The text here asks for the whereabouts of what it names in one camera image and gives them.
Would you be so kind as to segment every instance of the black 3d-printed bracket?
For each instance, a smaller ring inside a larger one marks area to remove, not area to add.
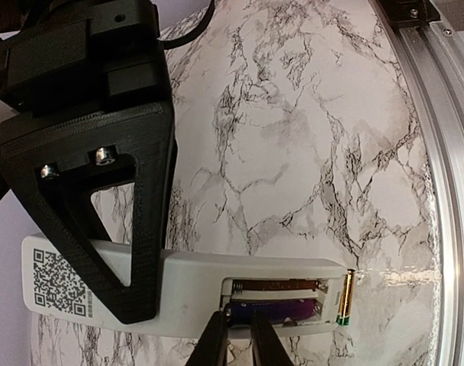
[[[213,10],[211,0],[199,30]],[[160,41],[157,9],[147,0],[68,1],[34,14],[0,42],[0,99],[20,113],[0,124],[0,197],[13,190],[117,319],[152,319],[177,156],[164,50],[200,33]],[[90,198],[129,182],[126,287],[91,244],[110,238]]]

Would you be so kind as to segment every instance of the white marble wall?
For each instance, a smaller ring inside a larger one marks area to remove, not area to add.
[[[166,37],[188,30],[201,14]],[[359,270],[351,326],[285,339],[297,365],[422,366],[440,263],[424,141],[367,0],[222,0],[168,53],[179,157],[168,247],[329,258]],[[95,199],[128,242],[131,187]],[[180,365],[195,341],[34,316],[33,365]],[[231,365],[251,364],[233,342]]]

